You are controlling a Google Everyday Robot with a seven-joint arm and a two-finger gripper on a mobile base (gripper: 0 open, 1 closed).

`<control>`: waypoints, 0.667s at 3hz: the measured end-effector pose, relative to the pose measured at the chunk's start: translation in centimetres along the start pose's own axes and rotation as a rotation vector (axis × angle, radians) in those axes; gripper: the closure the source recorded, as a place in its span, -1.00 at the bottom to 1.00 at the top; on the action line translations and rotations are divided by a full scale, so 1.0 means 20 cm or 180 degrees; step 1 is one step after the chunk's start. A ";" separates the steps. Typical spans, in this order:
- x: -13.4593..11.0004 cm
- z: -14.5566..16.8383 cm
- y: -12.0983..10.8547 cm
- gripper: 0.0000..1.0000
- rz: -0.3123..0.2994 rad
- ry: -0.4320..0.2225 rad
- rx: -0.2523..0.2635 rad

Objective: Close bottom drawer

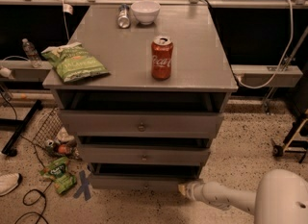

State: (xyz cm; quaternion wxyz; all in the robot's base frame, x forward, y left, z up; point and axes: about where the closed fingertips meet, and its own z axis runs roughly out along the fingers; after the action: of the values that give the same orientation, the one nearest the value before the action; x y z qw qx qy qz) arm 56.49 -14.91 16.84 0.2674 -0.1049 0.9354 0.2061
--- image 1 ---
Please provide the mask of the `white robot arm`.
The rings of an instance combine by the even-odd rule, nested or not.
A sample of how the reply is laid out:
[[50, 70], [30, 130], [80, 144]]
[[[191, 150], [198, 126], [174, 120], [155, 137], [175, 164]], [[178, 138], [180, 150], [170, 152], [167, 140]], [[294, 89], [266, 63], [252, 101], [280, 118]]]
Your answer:
[[203, 181], [179, 184], [178, 190], [192, 201], [222, 211], [235, 207], [252, 214], [254, 224], [308, 224], [308, 182], [288, 170], [266, 173], [256, 192]]

